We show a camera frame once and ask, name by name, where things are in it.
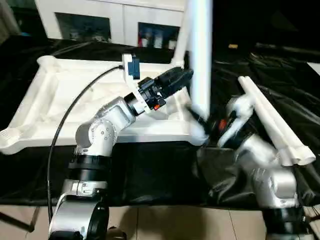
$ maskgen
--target bottle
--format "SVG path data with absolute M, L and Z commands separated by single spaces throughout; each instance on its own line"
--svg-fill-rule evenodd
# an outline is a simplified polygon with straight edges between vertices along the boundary
M 154 48 L 161 49 L 163 42 L 163 32 L 161 30 L 157 30 L 154 38 Z

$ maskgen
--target black plastic sheet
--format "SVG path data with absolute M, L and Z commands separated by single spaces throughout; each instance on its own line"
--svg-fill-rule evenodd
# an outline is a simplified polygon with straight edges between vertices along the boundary
M 141 62 L 169 63 L 173 51 L 70 40 L 37 40 L 11 37 L 0 46 L 0 128 L 8 126 L 38 69 L 37 58 L 120 61 L 123 52 L 135 53 Z M 213 56 L 211 111 L 223 111 L 231 97 L 243 93 L 238 76 L 250 76 L 290 127 L 318 156 L 320 153 L 320 99 L 314 83 L 320 80 L 306 63 L 266 56 Z M 251 131 L 270 141 L 256 115 Z M 111 206 L 194 205 L 216 208 L 256 209 L 250 183 L 234 163 L 233 152 L 209 144 L 201 156 L 187 142 L 116 144 L 108 197 Z M 56 147 L 52 159 L 52 193 L 56 201 L 67 173 L 74 146 Z M 45 205 L 45 171 L 48 147 L 26 148 L 13 155 L 0 154 L 3 183 L 0 204 Z M 212 169 L 213 189 L 196 160 Z M 298 195 L 304 205 L 320 204 L 320 163 L 295 166 Z

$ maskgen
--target white pipe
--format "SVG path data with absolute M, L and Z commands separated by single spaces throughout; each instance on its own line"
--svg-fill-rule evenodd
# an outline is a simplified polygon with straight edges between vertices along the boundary
M 174 66 L 181 66 L 182 68 L 185 65 L 185 54 L 187 50 L 189 33 L 190 33 L 190 24 L 191 24 L 191 14 L 188 6 L 188 1 L 186 2 L 182 24 L 179 30 L 178 39 L 176 42 L 176 47 L 174 51 L 174 56 L 171 59 L 171 64 Z
M 192 105 L 207 119 L 210 114 L 212 57 L 212 0 L 190 0 Z
M 254 110 L 277 148 L 282 165 L 306 165 L 313 162 L 316 159 L 314 153 L 301 142 L 251 78 L 240 76 L 238 81 L 246 94 L 252 97 Z

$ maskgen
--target black cable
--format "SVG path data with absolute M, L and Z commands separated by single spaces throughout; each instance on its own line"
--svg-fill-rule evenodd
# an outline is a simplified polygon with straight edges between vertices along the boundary
M 97 76 L 93 81 L 91 81 L 81 92 L 80 94 L 73 100 L 73 102 L 71 103 L 71 105 L 69 106 L 69 108 L 66 110 L 65 114 L 63 115 L 61 122 L 58 126 L 58 128 L 56 129 L 56 132 L 54 134 L 51 146 L 50 146 L 50 152 L 49 152 L 49 156 L 48 156 L 48 160 L 47 160 L 47 165 L 46 165 L 46 192 L 47 192 L 47 204 L 48 204 L 48 217 L 49 217 L 49 224 L 51 222 L 52 216 L 53 216 L 53 208 L 52 208 L 52 199 L 51 199 L 51 176 L 50 176 L 50 169 L 51 169 L 51 158 L 52 158 L 52 154 L 54 151 L 54 147 L 55 144 L 57 142 L 59 133 L 61 131 L 61 128 L 63 127 L 69 113 L 71 112 L 71 110 L 73 109 L 73 107 L 76 105 L 76 103 L 78 102 L 78 100 L 84 95 L 84 93 L 91 88 L 91 86 L 93 84 L 95 84 L 101 77 L 103 77 L 104 75 L 116 70 L 116 69 L 123 69 L 122 65 L 119 66 L 115 66 L 113 68 L 110 68 L 109 70 L 101 73 L 99 76 Z

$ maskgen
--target cabinet door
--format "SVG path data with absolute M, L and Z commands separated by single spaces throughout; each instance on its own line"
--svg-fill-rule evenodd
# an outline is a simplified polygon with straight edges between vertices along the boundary
M 161 32 L 169 31 L 175 38 L 178 36 L 184 12 L 157 9 L 141 6 L 124 6 L 124 39 L 126 45 L 137 46 L 141 31 L 150 31 L 154 36 Z
M 48 38 L 125 43 L 121 4 L 90 0 L 35 1 Z

